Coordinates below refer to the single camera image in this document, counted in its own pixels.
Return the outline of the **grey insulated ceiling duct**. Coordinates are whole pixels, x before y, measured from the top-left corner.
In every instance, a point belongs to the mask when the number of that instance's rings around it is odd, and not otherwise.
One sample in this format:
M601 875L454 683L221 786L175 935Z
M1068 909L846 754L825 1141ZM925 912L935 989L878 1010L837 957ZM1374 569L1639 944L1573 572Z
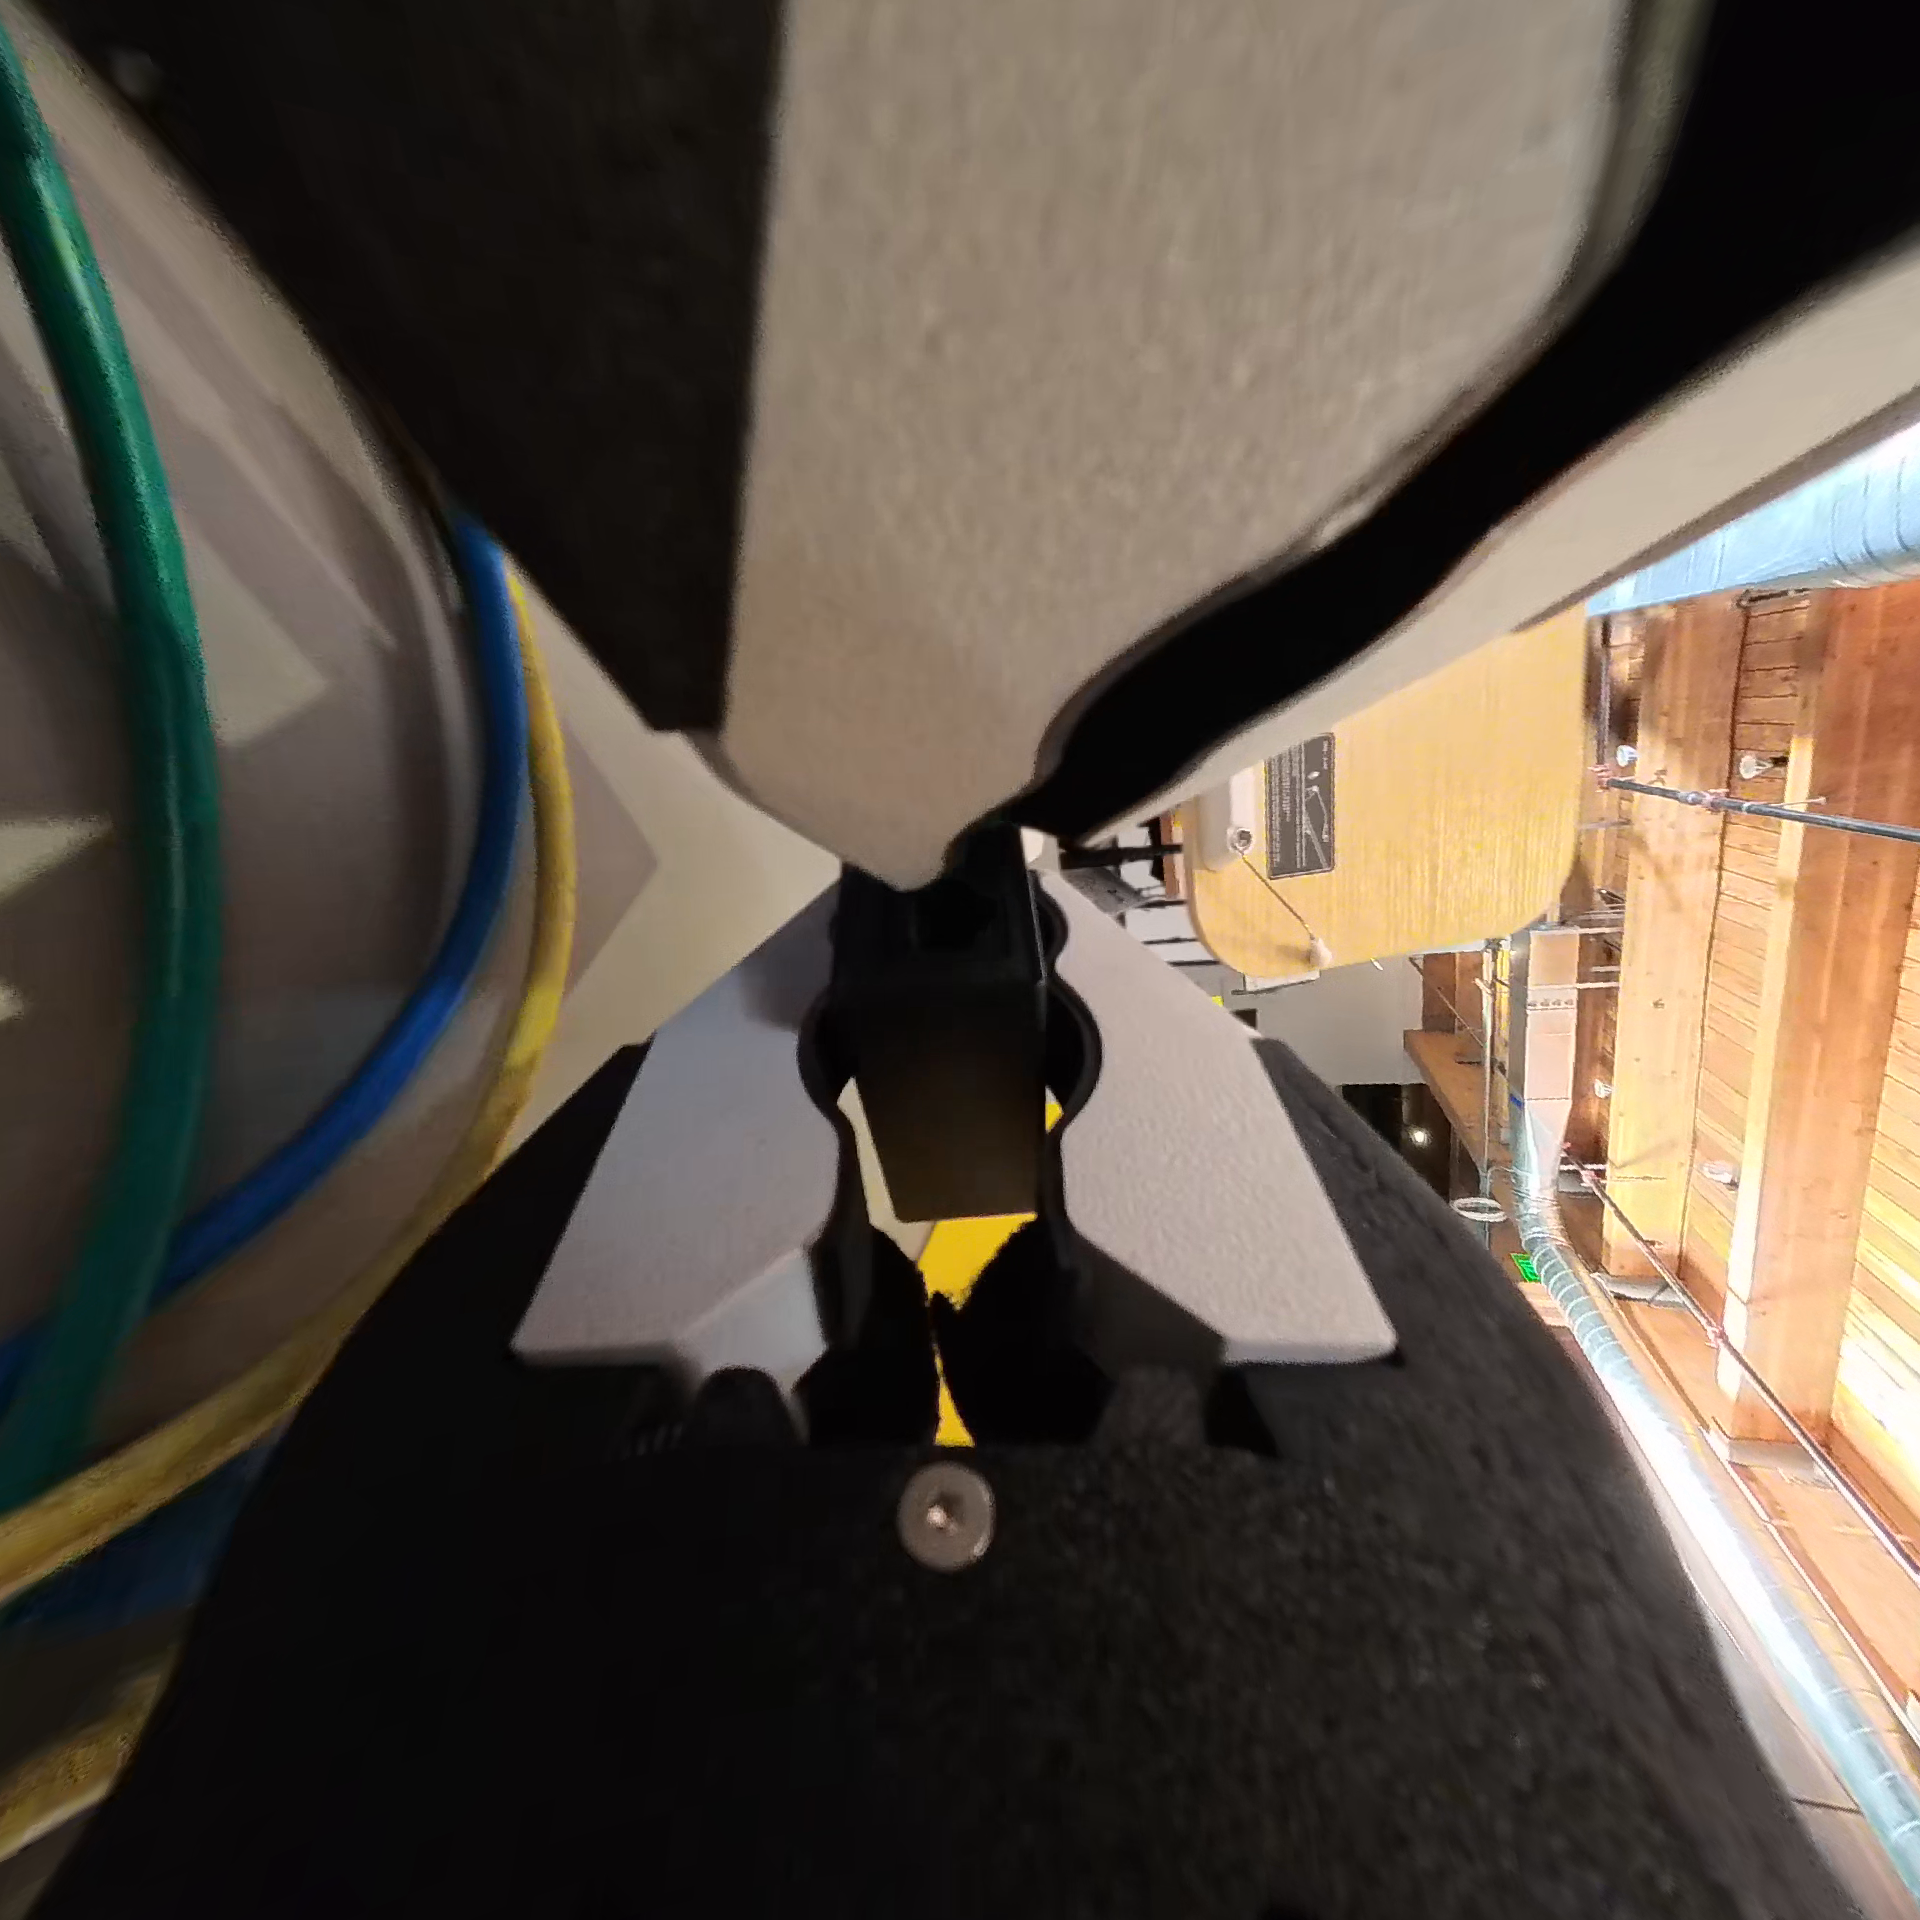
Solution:
M1596 618L1717 593L1879 588L1918 576L1918 425L1636 569L1588 601Z

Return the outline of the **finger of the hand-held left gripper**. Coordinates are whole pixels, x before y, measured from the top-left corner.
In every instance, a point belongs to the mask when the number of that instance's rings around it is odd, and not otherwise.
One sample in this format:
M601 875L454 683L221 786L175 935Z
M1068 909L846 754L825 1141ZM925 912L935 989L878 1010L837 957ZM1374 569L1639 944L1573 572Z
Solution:
M1351 530L1117 672L1025 824L1177 801L1912 421L1916 60L1916 4L1713 4L1664 184L1575 321Z
M715 768L927 881L1607 232L1630 4L790 4Z

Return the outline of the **black ethernet port hub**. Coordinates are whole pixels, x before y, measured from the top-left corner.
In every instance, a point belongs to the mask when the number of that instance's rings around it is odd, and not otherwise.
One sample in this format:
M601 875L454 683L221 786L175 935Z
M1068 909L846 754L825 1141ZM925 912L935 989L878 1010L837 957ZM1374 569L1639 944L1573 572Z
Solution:
M846 868L830 1008L900 1218L1039 1210L1046 963L1017 827L909 891Z

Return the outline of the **wooden board tilting stand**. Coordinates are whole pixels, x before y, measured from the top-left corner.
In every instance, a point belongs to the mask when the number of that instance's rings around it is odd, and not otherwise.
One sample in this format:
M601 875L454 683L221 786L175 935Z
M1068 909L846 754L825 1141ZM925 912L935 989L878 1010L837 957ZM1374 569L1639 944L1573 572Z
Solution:
M1576 849L1585 656L1588 620L1573 609L1185 804L1199 946L1283 984L1535 921Z

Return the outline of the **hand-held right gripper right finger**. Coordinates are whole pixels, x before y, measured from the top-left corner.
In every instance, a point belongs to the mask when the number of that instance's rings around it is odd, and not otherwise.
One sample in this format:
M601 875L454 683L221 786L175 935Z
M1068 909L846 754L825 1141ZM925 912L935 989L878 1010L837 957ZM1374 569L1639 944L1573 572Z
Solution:
M1398 1335L1254 1037L1055 877L1035 883L1039 1210L955 1307L976 1447L1268 1447L1268 1372L1389 1361Z

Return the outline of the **silver ventilation duct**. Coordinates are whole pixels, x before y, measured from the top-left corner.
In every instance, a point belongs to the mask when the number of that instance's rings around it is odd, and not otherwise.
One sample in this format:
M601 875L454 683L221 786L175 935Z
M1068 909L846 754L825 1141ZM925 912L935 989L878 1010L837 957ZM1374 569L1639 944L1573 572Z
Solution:
M1656 1385L1601 1284L1576 1257L1558 1208L1561 1137L1518 1101L1508 1104L1516 1223L1531 1263L1601 1396L1649 1477L1759 1642L1759 1663L1793 1705L1807 1736L1854 1796L1902 1882L1918 1876L1916 1745L1902 1731L1854 1636L1817 1596L1755 1501L1737 1490L1681 1401Z

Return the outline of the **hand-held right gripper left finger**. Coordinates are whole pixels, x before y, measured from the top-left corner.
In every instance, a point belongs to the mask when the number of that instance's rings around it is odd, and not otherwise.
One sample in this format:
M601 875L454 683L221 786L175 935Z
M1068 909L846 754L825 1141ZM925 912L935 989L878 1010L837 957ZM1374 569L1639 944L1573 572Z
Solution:
M685 1396L756 1375L819 1445L924 1445L942 1378L924 1276L872 1223L837 1098L832 897L645 1049L512 1349L637 1364Z

